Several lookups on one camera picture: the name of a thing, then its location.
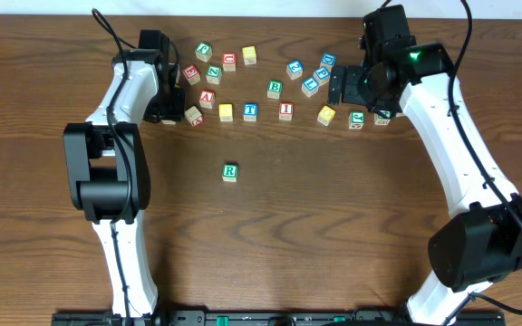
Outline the green B block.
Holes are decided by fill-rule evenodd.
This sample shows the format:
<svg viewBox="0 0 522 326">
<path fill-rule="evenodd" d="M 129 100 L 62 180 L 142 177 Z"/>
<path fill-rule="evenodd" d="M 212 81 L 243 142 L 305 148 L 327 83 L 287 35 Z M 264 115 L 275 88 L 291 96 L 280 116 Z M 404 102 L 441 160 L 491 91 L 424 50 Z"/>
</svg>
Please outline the green B block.
<svg viewBox="0 0 522 326">
<path fill-rule="evenodd" d="M 267 86 L 267 97 L 279 100 L 283 90 L 283 83 L 277 80 L 270 80 Z"/>
</svg>

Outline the blue T block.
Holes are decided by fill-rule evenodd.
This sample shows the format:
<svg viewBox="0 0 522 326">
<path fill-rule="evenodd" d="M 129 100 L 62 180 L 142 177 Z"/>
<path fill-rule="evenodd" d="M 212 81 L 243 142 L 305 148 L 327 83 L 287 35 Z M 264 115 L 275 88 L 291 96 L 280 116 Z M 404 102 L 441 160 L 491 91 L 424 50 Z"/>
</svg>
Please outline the blue T block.
<svg viewBox="0 0 522 326">
<path fill-rule="evenodd" d="M 258 105 L 256 103 L 245 103 L 243 108 L 243 120 L 248 122 L 257 121 Z"/>
</svg>

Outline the green R block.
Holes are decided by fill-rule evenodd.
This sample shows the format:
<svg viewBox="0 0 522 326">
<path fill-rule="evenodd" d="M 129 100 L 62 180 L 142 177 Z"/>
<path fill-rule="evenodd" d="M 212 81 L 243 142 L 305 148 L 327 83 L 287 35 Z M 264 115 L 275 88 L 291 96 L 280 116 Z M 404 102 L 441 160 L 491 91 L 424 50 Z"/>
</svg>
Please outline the green R block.
<svg viewBox="0 0 522 326">
<path fill-rule="evenodd" d="M 236 182 L 238 177 L 238 165 L 225 164 L 223 166 L 222 178 L 226 182 Z"/>
</svg>

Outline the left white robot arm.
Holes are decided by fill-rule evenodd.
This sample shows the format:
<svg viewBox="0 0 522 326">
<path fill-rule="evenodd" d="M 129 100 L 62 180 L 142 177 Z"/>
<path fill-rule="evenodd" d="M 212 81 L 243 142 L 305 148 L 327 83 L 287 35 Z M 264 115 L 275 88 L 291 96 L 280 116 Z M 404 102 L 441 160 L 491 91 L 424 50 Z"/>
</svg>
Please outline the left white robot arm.
<svg viewBox="0 0 522 326">
<path fill-rule="evenodd" d="M 99 107 L 82 123 L 69 123 L 63 146 L 72 204 L 99 237 L 112 287 L 112 308 L 102 317 L 81 314 L 55 322 L 87 325 L 165 325 L 148 263 L 143 218 L 150 172 L 140 137 L 144 122 L 180 122 L 185 91 L 174 48 L 160 30 L 140 32 L 139 44 L 112 60 L 113 79 Z"/>
</svg>

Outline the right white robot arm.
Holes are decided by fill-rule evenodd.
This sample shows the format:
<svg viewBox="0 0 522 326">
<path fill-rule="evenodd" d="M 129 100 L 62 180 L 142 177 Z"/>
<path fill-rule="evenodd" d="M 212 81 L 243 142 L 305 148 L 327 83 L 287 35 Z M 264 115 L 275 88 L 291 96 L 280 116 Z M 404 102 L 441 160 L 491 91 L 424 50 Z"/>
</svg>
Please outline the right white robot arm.
<svg viewBox="0 0 522 326">
<path fill-rule="evenodd" d="M 522 196 L 490 155 L 466 107 L 460 59 L 419 44 L 401 5 L 363 20 L 358 65 L 334 66 L 331 104 L 360 105 L 386 120 L 405 116 L 436 169 L 449 222 L 428 243 L 431 271 L 393 322 L 461 325 L 464 307 L 522 269 Z"/>
</svg>

